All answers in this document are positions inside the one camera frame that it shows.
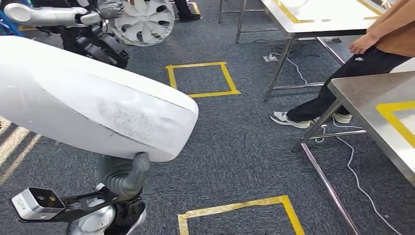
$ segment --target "humanoid robot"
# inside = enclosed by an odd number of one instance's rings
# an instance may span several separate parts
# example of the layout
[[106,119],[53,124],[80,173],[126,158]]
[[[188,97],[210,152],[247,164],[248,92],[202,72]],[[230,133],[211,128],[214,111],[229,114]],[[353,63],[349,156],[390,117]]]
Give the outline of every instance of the humanoid robot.
[[11,20],[36,26],[47,33],[61,34],[65,50],[106,64],[126,68],[129,55],[114,34],[102,31],[105,20],[119,18],[123,0],[2,0],[1,7]]
[[[0,116],[40,135],[102,154],[95,192],[58,197],[28,188],[10,199],[21,222],[79,219],[71,235],[130,235],[146,211],[150,162],[174,159],[198,117],[167,85],[17,36],[1,36]],[[71,207],[79,202],[80,208]]]

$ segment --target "brown shirt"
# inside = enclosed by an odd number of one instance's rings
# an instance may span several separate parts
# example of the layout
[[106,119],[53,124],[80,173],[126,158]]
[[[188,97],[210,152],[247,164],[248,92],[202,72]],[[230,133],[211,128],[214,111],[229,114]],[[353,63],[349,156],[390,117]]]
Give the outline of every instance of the brown shirt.
[[376,47],[383,52],[415,57],[415,0],[397,1],[368,28],[368,32],[376,27],[389,27],[402,20],[412,22],[383,36]]

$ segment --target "gray sneaker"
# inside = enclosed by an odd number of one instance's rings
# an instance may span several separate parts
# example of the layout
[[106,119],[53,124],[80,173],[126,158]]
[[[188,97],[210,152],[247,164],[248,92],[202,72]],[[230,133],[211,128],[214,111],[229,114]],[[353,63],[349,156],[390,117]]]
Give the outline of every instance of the gray sneaker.
[[349,124],[353,116],[351,114],[333,113],[333,117],[340,124]]
[[301,121],[301,122],[291,121],[287,118],[287,112],[272,112],[270,114],[270,118],[272,121],[274,121],[277,124],[285,125],[285,126],[294,126],[300,129],[307,129],[308,127],[310,127],[310,123],[311,123],[311,121]]

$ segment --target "white cable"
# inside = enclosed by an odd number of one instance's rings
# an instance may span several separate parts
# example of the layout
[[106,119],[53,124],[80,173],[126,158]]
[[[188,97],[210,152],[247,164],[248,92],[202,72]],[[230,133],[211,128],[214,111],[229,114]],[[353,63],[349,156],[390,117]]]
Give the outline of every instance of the white cable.
[[[326,125],[321,126],[321,128],[323,128],[323,135],[325,134],[325,127],[326,127]],[[321,139],[321,141],[318,141],[318,139],[315,139],[314,141],[315,141],[316,143],[323,143],[324,138],[322,138],[322,139]]]
[[[275,55],[279,55],[279,56],[281,56],[281,54],[278,54],[278,53],[270,53],[270,56],[272,56],[273,54],[275,54]],[[293,64],[296,68],[297,68],[297,72],[298,72],[298,74],[300,75],[300,78],[305,82],[305,84],[307,85],[308,84],[308,81],[307,80],[305,80],[303,77],[302,77],[302,74],[301,74],[301,72],[300,72],[300,69],[299,69],[299,67],[294,63],[294,62],[292,62],[290,59],[288,59],[287,58],[287,60],[288,60],[288,62],[290,62],[291,64]],[[333,125],[334,126],[336,126],[336,127],[340,127],[340,128],[358,128],[358,129],[363,129],[362,127],[358,127],[358,126],[339,126],[339,125],[337,125],[336,124],[336,122],[335,122],[335,120],[334,120],[334,117],[332,116],[332,119],[333,119]],[[325,134],[325,131],[326,131],[326,125],[323,125],[323,126],[321,126],[321,128],[323,128],[323,134]],[[375,211],[375,213],[383,220],[383,222],[385,222],[385,224],[386,225],[388,225],[389,226],[389,228],[391,228],[393,231],[395,231],[395,233],[397,233],[398,235],[402,235],[402,234],[400,234],[392,225],[390,225],[388,222],[387,222],[387,220],[385,220],[385,218],[378,212],[378,210],[377,210],[377,208],[376,208],[376,206],[375,206],[375,203],[373,202],[373,200],[372,200],[372,198],[369,196],[369,194],[367,193],[367,192],[365,192],[361,187],[360,187],[360,182],[359,182],[359,176],[357,176],[357,173],[350,167],[350,164],[351,164],[351,162],[353,161],[353,155],[354,155],[354,148],[350,145],[350,144],[348,144],[346,141],[344,141],[343,139],[341,139],[340,137],[336,137],[337,139],[339,139],[341,142],[343,142],[345,145],[347,145],[349,148],[351,148],[351,154],[350,154],[350,159],[349,159],[349,162],[347,163],[347,167],[350,169],[350,171],[353,173],[353,175],[354,175],[354,177],[356,178],[356,184],[357,184],[357,188],[364,194],[364,195],[366,195],[366,197],[368,197],[368,199],[369,199],[369,201],[370,201],[370,203],[372,204],[372,207],[373,207],[373,210]],[[321,138],[321,140],[319,141],[318,139],[315,139],[315,142],[316,143],[322,143],[324,141],[324,138]]]
[[350,169],[350,171],[353,173],[354,177],[356,178],[356,184],[357,184],[357,188],[364,194],[366,195],[366,197],[368,197],[370,203],[372,204],[373,210],[375,211],[375,213],[383,220],[383,222],[385,222],[386,225],[389,226],[389,228],[391,228],[393,231],[395,231],[395,233],[397,233],[398,235],[402,235],[400,234],[392,225],[390,225],[385,218],[377,211],[377,208],[375,206],[375,203],[373,202],[372,198],[369,196],[369,194],[367,192],[365,192],[361,187],[360,187],[360,182],[359,182],[359,177],[357,176],[357,173],[350,167],[351,161],[353,160],[353,154],[354,154],[354,148],[348,144],[346,141],[342,140],[340,137],[336,137],[338,138],[341,142],[343,142],[345,145],[349,146],[351,148],[351,154],[350,154],[350,160],[347,163],[347,167]]
[[[278,53],[270,53],[270,56],[272,56],[272,55],[279,55],[279,56],[281,56],[281,54],[278,54]],[[288,62],[290,62],[291,64],[293,64],[295,67],[296,67],[296,69],[297,69],[297,72],[298,72],[298,74],[300,75],[300,78],[301,78],[301,80],[303,80],[304,82],[305,82],[305,85],[307,85],[308,84],[308,81],[307,80],[305,80],[303,77],[302,77],[302,74],[301,74],[301,72],[300,72],[300,69],[299,69],[299,67],[298,67],[298,65],[296,65],[294,62],[292,62],[290,59],[288,59],[287,58],[287,60],[288,60]]]
[[[359,129],[363,129],[362,127],[358,127],[358,126],[339,126],[336,124],[336,122],[334,121],[334,117],[332,116],[333,119],[333,125],[337,126],[337,127],[341,127],[341,128],[359,128]],[[325,134],[325,126],[321,126],[321,128],[323,128],[323,134]],[[373,202],[372,198],[369,196],[369,194],[367,192],[365,192],[361,187],[360,187],[360,181],[359,181],[359,176],[357,175],[357,173],[351,168],[350,164],[353,161],[353,157],[354,157],[354,148],[348,144],[346,141],[344,141],[343,139],[341,139],[340,137],[336,137],[338,140],[340,140],[341,142],[343,142],[345,145],[347,145],[349,148],[351,148],[351,154],[350,154],[350,159],[349,162],[347,163],[347,167],[349,168],[349,170],[353,173],[354,178],[356,179],[356,184],[357,184],[357,188],[364,194],[366,195],[366,197],[369,199],[370,203],[372,204],[373,210],[375,211],[375,213],[379,216],[379,218],[381,218],[383,220],[383,222],[389,226],[389,228],[391,228],[393,231],[395,231],[395,233],[397,233],[398,235],[402,235],[401,233],[399,233],[392,225],[390,225],[390,223],[387,222],[387,220],[378,212],[375,203]]]

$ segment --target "white robot body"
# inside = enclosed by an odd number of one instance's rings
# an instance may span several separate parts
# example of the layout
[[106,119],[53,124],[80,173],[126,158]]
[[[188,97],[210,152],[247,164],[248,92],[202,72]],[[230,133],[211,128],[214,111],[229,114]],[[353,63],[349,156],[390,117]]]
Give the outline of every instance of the white robot body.
[[26,38],[2,36],[0,49],[0,116],[43,136],[166,162],[196,123],[194,100],[157,81]]

